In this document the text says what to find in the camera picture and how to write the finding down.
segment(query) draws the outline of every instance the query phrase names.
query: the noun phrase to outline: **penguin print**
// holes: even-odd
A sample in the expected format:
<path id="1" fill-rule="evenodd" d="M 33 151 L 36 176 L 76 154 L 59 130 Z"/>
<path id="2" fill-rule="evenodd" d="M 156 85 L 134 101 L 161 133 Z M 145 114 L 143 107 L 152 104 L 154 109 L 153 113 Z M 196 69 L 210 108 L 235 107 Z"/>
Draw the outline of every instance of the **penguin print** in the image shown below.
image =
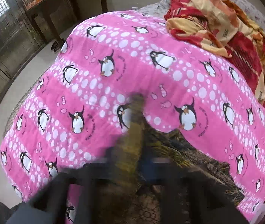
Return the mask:
<path id="1" fill-rule="evenodd" d="M 125 126 L 127 129 L 130 127 L 131 109 L 129 104 L 120 105 L 117 108 L 117 115 L 120 121 L 121 129 Z"/>
<path id="2" fill-rule="evenodd" d="M 30 168 L 32 165 L 32 160 L 27 156 L 27 152 L 21 152 L 20 154 L 21 167 L 25 168 L 28 173 L 30 173 Z"/>
<path id="3" fill-rule="evenodd" d="M 75 208 L 73 206 L 67 206 L 66 207 L 66 215 L 69 221 L 71 221 L 72 223 L 75 221 Z"/>
<path id="4" fill-rule="evenodd" d="M 214 68 L 211 65 L 211 61 L 209 59 L 208 61 L 199 61 L 201 64 L 204 65 L 205 70 L 207 71 L 207 73 L 211 76 L 211 77 L 215 77 L 216 76 L 216 71 L 214 70 Z"/>
<path id="5" fill-rule="evenodd" d="M 132 27 L 135 28 L 136 32 L 138 32 L 140 34 L 148 34 L 149 33 L 147 26 L 146 27 L 134 27 L 134 26 L 132 26 Z"/>
<path id="6" fill-rule="evenodd" d="M 78 69 L 74 65 L 66 66 L 63 69 L 63 82 L 71 83 L 74 76 L 78 73 Z"/>
<path id="7" fill-rule="evenodd" d="M 39 89 L 42 87 L 43 82 L 44 82 L 44 78 L 42 78 L 41 80 L 39 80 L 39 84 L 38 84 L 38 86 L 36 87 L 36 90 L 39 90 Z"/>
<path id="8" fill-rule="evenodd" d="M 55 176 L 58 175 L 58 168 L 57 168 L 57 157 L 56 157 L 56 161 L 52 162 L 50 161 L 49 163 L 47 163 L 45 161 L 45 165 L 48 168 L 48 172 L 49 172 L 49 176 L 53 179 Z"/>
<path id="9" fill-rule="evenodd" d="M 21 127 L 22 127 L 22 116 L 23 116 L 23 113 L 21 114 L 20 117 L 18 116 L 18 120 L 16 122 L 16 129 L 17 130 L 21 130 Z"/>
<path id="10" fill-rule="evenodd" d="M 255 146 L 255 160 L 258 161 L 258 156 L 259 156 L 260 148 L 258 144 Z"/>
<path id="11" fill-rule="evenodd" d="M 65 41 L 65 43 L 63 44 L 62 48 L 61 48 L 61 52 L 62 53 L 66 53 L 68 49 L 68 44 L 67 41 Z"/>
<path id="12" fill-rule="evenodd" d="M 259 108 L 259 114 L 260 114 L 260 118 L 262 121 L 264 121 L 264 113 L 262 111 L 262 109 Z"/>
<path id="13" fill-rule="evenodd" d="M 244 167 L 244 158 L 242 154 L 240 154 L 238 157 L 235 157 L 237 161 L 237 173 L 241 174 L 242 169 Z"/>
<path id="14" fill-rule="evenodd" d="M 123 17 L 123 18 L 127 18 L 127 19 L 134 18 L 134 16 L 128 15 L 128 14 L 126 14 L 126 13 L 121 13 L 121 17 Z"/>
<path id="15" fill-rule="evenodd" d="M 163 51 L 152 51 L 150 53 L 150 57 L 154 66 L 159 65 L 162 68 L 165 68 L 166 71 L 169 70 L 169 67 L 176 60 L 174 57 L 166 55 L 166 53 Z"/>
<path id="16" fill-rule="evenodd" d="M 259 191 L 259 189 L 260 189 L 260 179 L 258 179 L 257 180 L 257 182 L 256 182 L 256 193 Z"/>
<path id="17" fill-rule="evenodd" d="M 39 128 L 41 128 L 42 132 L 45 131 L 46 129 L 46 125 L 47 125 L 47 121 L 49 120 L 49 115 L 47 115 L 47 113 L 45 113 L 46 109 L 41 109 L 38 112 L 38 126 Z"/>
<path id="18" fill-rule="evenodd" d="M 12 187 L 14 188 L 14 191 L 16 192 L 18 197 L 22 199 L 22 193 L 18 190 L 18 188 L 15 185 L 12 185 Z"/>
<path id="19" fill-rule="evenodd" d="M 115 61 L 113 59 L 114 49 L 111 55 L 106 56 L 103 60 L 98 60 L 101 64 L 101 76 L 109 77 L 115 72 Z"/>
<path id="20" fill-rule="evenodd" d="M 260 201 L 258 201 L 254 206 L 253 206 L 253 211 L 256 211 L 257 207 L 259 206 Z"/>
<path id="21" fill-rule="evenodd" d="M 226 123 L 229 122 L 233 126 L 235 113 L 234 110 L 230 107 L 229 103 L 223 104 L 223 111 Z"/>
<path id="22" fill-rule="evenodd" d="M 254 123 L 254 114 L 253 114 L 253 110 L 252 110 L 252 106 L 247 110 L 247 118 L 249 120 L 249 124 L 252 125 Z"/>
<path id="23" fill-rule="evenodd" d="M 233 67 L 229 67 L 229 71 L 231 73 L 231 76 L 233 78 L 233 80 L 237 83 L 239 83 L 239 75 L 237 74 L 237 72 L 235 71 L 235 69 Z"/>
<path id="24" fill-rule="evenodd" d="M 74 114 L 71 114 L 68 112 L 70 118 L 72 119 L 71 122 L 71 131 L 73 131 L 76 134 L 81 133 L 84 130 L 85 127 L 85 121 L 84 121 L 84 113 L 85 106 L 83 106 L 83 110 L 81 112 L 75 112 Z"/>
<path id="25" fill-rule="evenodd" d="M 6 148 L 6 151 L 1 151 L 1 159 L 2 159 L 2 164 L 6 166 L 7 165 L 7 148 Z"/>
<path id="26" fill-rule="evenodd" d="M 105 27 L 101 26 L 101 25 L 95 25 L 95 26 L 91 26 L 87 29 L 87 37 L 89 38 L 89 36 L 92 36 L 94 38 L 96 38 L 96 36 L 105 29 Z"/>
<path id="27" fill-rule="evenodd" d="M 179 128 L 189 131 L 196 127 L 197 115 L 194 106 L 194 98 L 191 105 L 183 105 L 181 108 L 174 106 L 175 110 L 179 113 Z"/>

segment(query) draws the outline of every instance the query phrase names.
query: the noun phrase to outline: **bed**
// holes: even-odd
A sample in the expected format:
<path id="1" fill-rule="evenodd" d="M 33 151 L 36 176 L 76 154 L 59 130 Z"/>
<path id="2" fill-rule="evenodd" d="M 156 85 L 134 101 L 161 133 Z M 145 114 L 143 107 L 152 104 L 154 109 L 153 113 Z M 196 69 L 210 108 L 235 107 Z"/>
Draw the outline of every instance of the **bed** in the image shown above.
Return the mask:
<path id="1" fill-rule="evenodd" d="M 153 128 L 179 128 L 192 146 L 230 164 L 245 196 L 237 208 L 253 218 L 265 200 L 265 108 L 227 60 L 167 33 L 168 9 L 169 0 L 161 0 L 85 20 L 20 100 L 0 160 L 24 201 L 62 166 L 78 168 L 102 156 L 128 130 L 129 94 L 137 91 L 146 97 L 144 116 Z M 257 9 L 249 16 L 265 24 Z"/>

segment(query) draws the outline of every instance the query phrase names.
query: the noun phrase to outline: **white polka dot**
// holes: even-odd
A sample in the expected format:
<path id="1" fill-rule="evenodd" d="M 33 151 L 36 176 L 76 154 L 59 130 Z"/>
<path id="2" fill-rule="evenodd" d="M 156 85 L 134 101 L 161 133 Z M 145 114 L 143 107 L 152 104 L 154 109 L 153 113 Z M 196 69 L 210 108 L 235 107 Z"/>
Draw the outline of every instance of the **white polka dot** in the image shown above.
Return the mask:
<path id="1" fill-rule="evenodd" d="M 182 72 L 181 72 L 181 71 L 175 71 L 175 72 L 173 73 L 173 79 L 174 79 L 175 81 L 180 81 L 181 78 L 182 78 Z"/>
<path id="2" fill-rule="evenodd" d="M 69 152 L 69 154 L 68 154 L 69 161 L 73 161 L 74 158 L 75 158 L 75 153 L 73 151 Z"/>
<path id="3" fill-rule="evenodd" d="M 60 134 L 60 140 L 61 142 L 64 142 L 67 138 L 67 133 L 65 131 L 63 131 L 61 134 Z"/>
<path id="4" fill-rule="evenodd" d="M 82 81 L 82 85 L 81 85 L 81 87 L 82 87 L 82 88 L 85 88 L 87 85 L 88 85 L 88 79 L 84 79 L 84 80 Z"/>
<path id="5" fill-rule="evenodd" d="M 137 56 L 137 52 L 134 50 L 133 52 L 130 53 L 130 55 L 131 55 L 132 57 L 136 57 L 136 56 Z"/>
<path id="6" fill-rule="evenodd" d="M 117 31 L 112 32 L 112 33 L 111 33 L 111 37 L 115 37 L 115 36 L 117 36 L 118 34 L 119 34 L 119 32 L 117 32 Z"/>
<path id="7" fill-rule="evenodd" d="M 101 118 L 103 118 L 105 115 L 106 115 L 106 113 L 104 112 L 104 110 L 101 110 L 100 113 L 99 113 L 99 116 Z"/>
<path id="8" fill-rule="evenodd" d="M 129 36 L 129 35 L 130 35 L 129 32 L 124 32 L 124 33 L 121 34 L 121 37 L 127 37 L 127 36 Z"/>
<path id="9" fill-rule="evenodd" d="M 51 140 L 51 134 L 49 132 L 46 133 L 45 139 L 46 139 L 46 141 L 50 141 Z"/>
<path id="10" fill-rule="evenodd" d="M 216 98 L 216 93 L 215 93 L 214 91 L 210 91 L 210 93 L 209 93 L 209 97 L 210 97 L 211 100 L 215 100 L 215 98 Z"/>
<path id="11" fill-rule="evenodd" d="M 198 80 L 199 82 L 204 82 L 204 76 L 203 76 L 201 73 L 198 73 L 198 75 L 197 75 L 197 80 Z"/>
<path id="12" fill-rule="evenodd" d="M 85 158 L 87 161 L 90 161 L 90 160 L 92 159 L 92 156 L 91 156 L 90 153 L 85 152 L 85 153 L 84 153 L 84 158 Z"/>
<path id="13" fill-rule="evenodd" d="M 98 38 L 98 42 L 102 42 L 102 41 L 104 41 L 105 38 L 106 38 L 106 35 L 101 35 L 101 36 Z"/>
<path id="14" fill-rule="evenodd" d="M 155 117 L 155 118 L 154 118 L 154 123 L 155 123 L 156 125 L 159 125 L 159 124 L 161 123 L 161 119 L 160 119 L 159 117 Z"/>
<path id="15" fill-rule="evenodd" d="M 124 103 L 125 102 L 125 97 L 122 94 L 117 95 L 117 100 L 119 103 Z"/>
<path id="16" fill-rule="evenodd" d="M 96 87 L 96 84 L 97 84 L 97 79 L 96 78 L 92 79 L 92 81 L 89 84 L 90 89 L 94 89 Z"/>
<path id="17" fill-rule="evenodd" d="M 65 148 L 62 148 L 61 150 L 60 150 L 60 158 L 64 158 L 64 157 L 66 157 L 66 149 Z"/>
<path id="18" fill-rule="evenodd" d="M 187 77 L 190 79 L 194 78 L 194 72 L 192 70 L 188 70 L 187 71 Z"/>
<path id="19" fill-rule="evenodd" d="M 119 43 L 120 48 L 124 48 L 128 45 L 128 40 L 121 40 Z"/>
<path id="20" fill-rule="evenodd" d="M 198 91 L 198 94 L 201 99 L 204 99 L 207 95 L 207 91 L 204 87 L 201 87 Z"/>
<path id="21" fill-rule="evenodd" d="M 133 41 L 133 42 L 130 44 L 130 46 L 131 46 L 132 48 L 137 48 L 137 47 L 139 47 L 139 45 L 140 45 L 139 41 Z"/>

